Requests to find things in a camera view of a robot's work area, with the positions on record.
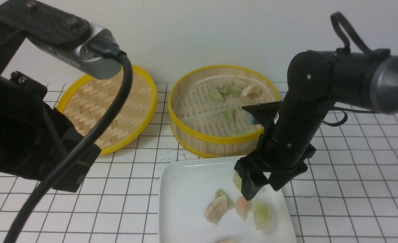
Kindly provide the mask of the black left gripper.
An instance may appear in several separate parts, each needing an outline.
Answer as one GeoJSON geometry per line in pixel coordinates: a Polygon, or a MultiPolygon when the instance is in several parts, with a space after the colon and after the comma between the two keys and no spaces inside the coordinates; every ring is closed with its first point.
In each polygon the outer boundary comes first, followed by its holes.
{"type": "Polygon", "coordinates": [[[48,89],[21,72],[0,77],[0,172],[44,181],[84,138],[43,101],[48,89]]]}

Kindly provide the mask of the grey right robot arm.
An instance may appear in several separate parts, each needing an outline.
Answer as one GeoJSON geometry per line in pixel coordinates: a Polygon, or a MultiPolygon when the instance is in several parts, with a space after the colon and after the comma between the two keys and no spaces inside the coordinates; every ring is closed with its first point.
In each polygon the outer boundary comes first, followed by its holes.
{"type": "Polygon", "coordinates": [[[290,62],[287,84],[283,100],[243,107],[264,127],[256,148],[234,167],[246,200],[266,185],[279,191],[307,171],[305,160],[316,152],[311,140],[335,103],[398,113],[398,56],[388,49],[301,52],[290,62]]]}

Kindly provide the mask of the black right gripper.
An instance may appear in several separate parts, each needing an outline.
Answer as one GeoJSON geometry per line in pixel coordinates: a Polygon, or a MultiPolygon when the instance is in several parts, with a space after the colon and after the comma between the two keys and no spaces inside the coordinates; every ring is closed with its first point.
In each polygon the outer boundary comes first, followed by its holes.
{"type": "Polygon", "coordinates": [[[278,120],[264,128],[254,151],[235,166],[247,201],[268,184],[277,192],[308,171],[303,154],[335,104],[330,91],[335,63],[331,51],[304,51],[290,62],[278,120]]]}

